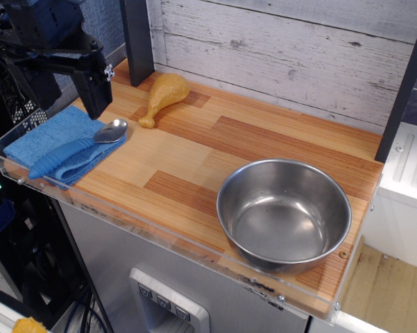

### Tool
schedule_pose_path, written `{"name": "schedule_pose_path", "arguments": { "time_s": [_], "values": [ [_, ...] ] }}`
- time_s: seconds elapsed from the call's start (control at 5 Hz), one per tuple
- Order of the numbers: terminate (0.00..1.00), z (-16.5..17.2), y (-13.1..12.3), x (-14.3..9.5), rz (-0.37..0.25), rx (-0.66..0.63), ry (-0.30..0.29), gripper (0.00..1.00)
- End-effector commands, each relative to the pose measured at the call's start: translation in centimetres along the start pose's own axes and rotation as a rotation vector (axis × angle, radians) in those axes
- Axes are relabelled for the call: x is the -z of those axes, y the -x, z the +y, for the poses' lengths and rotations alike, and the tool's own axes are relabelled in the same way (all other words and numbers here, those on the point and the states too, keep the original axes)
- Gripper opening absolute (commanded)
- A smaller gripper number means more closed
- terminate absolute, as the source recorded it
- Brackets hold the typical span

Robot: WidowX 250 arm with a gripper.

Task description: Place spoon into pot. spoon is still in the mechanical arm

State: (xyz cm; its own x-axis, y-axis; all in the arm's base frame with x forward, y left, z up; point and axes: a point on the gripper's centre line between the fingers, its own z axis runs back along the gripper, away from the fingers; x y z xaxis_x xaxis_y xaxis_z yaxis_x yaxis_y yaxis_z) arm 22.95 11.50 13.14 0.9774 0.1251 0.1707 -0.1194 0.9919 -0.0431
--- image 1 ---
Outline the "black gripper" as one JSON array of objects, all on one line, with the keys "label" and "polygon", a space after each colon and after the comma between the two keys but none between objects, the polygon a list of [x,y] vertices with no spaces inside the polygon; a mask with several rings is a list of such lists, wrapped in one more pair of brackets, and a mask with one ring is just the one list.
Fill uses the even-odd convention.
[{"label": "black gripper", "polygon": [[19,79],[22,89],[43,110],[61,97],[55,76],[46,71],[73,76],[91,120],[98,119],[111,104],[113,67],[106,63],[103,44],[81,29],[48,48],[22,46],[14,31],[0,29],[0,43],[5,48],[6,60],[22,68]]}]

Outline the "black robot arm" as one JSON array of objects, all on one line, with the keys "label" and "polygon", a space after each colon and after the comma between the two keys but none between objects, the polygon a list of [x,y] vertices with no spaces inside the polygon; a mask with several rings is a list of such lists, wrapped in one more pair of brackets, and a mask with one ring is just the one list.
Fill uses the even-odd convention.
[{"label": "black robot arm", "polygon": [[79,1],[0,1],[0,44],[17,84],[47,110],[62,95],[55,76],[70,76],[95,120],[112,102],[114,72],[83,22]]}]

